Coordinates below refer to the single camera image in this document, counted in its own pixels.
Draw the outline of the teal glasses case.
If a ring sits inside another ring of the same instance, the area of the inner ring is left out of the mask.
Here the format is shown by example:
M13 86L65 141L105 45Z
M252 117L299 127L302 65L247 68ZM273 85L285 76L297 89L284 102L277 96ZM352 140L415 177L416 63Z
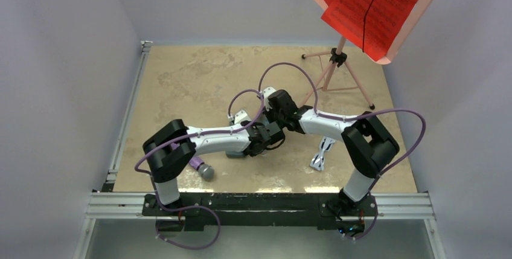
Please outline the teal glasses case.
M246 157L246 155L243 152L233 152L233 151L226 151L225 155L227 158L231 158L231 159L243 159Z

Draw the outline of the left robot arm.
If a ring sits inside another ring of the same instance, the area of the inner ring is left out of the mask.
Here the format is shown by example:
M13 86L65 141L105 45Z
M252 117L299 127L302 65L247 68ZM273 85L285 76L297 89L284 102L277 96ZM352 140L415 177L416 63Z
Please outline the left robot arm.
M165 216L180 208L177 177L194 157L217 152L240 152L257 156L286 139L273 123L242 121L228 127L201 129L186 126L182 119L169 122L143 145L152 181L159 198L157 209Z

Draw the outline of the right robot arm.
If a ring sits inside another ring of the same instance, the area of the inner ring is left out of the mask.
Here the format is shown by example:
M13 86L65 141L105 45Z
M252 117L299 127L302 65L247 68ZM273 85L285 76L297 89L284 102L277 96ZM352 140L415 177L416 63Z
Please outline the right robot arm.
M345 144L354 170L341 189L339 207L348 215L360 210L371 185L400 150L382 122L371 112L368 118L358 118L321 112L308 105L298 107L282 89L266 88L263 97L270 122L291 132L321 135Z

